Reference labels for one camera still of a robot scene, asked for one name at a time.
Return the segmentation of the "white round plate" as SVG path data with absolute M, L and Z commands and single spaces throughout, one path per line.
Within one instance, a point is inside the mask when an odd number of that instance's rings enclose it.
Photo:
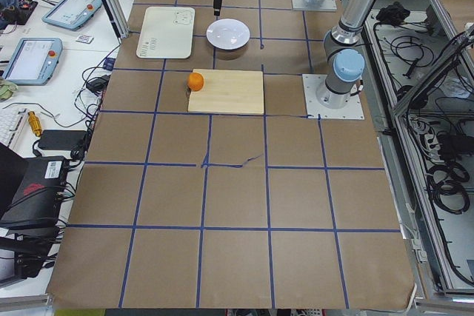
M 237 50 L 250 40 L 250 30 L 237 19 L 219 19 L 209 25 L 206 37 L 220 50 Z

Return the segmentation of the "orange fruit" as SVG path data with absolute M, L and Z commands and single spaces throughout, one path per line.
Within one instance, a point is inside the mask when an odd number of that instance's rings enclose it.
M 192 72 L 188 75 L 187 87 L 192 92 L 202 90 L 204 87 L 204 76 L 201 73 Z

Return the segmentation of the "cream bear tray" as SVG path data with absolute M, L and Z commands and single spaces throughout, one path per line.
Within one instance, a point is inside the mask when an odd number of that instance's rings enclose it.
M 145 59 L 185 59 L 192 52 L 195 10 L 191 7 L 148 7 L 136 55 Z

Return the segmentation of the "bamboo cutting board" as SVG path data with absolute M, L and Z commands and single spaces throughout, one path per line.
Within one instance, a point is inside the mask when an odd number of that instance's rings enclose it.
M 191 92 L 188 111 L 224 114 L 264 114 L 262 71 L 194 69 L 204 86 Z

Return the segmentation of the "blue teach pendant far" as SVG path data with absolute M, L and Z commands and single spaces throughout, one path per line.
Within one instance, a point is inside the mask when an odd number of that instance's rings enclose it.
M 102 6 L 101 0 L 61 0 L 41 20 L 67 30 L 77 30 Z

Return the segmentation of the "blue teach pendant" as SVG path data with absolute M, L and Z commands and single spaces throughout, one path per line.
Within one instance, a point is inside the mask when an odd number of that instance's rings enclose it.
M 45 85 L 63 50 L 60 38 L 21 38 L 3 73 L 16 85 Z
M 77 30 L 102 6 L 101 0 L 61 0 L 41 20 L 67 30 Z

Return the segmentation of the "blue teach pendant near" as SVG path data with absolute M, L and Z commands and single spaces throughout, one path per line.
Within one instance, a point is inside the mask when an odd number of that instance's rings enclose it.
M 60 38 L 21 38 L 3 73 L 16 85 L 45 85 L 63 50 Z

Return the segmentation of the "black power adapter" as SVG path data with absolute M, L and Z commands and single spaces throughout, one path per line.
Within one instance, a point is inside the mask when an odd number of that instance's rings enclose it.
M 85 136 L 84 130 L 44 130 L 39 139 L 38 148 L 71 151 L 83 145 Z

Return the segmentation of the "gold metal cylinder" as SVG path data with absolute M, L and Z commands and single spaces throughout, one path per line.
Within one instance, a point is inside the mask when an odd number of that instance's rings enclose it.
M 35 137 L 41 137 L 43 133 L 43 129 L 42 129 L 39 117 L 33 111 L 29 111 L 27 116 L 28 116 L 28 123 L 30 125 L 30 128 L 33 134 L 35 135 Z

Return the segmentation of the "white keyboard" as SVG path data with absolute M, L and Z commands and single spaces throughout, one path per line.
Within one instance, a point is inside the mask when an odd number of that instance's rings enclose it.
M 1 143 L 13 149 L 27 123 L 27 109 L 11 107 L 1 109 Z

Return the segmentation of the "black computer box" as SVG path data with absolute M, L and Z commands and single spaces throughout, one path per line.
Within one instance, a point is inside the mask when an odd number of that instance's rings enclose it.
M 22 158 L 11 151 L 2 154 L 1 227 L 23 230 L 55 226 L 68 166 L 63 156 Z

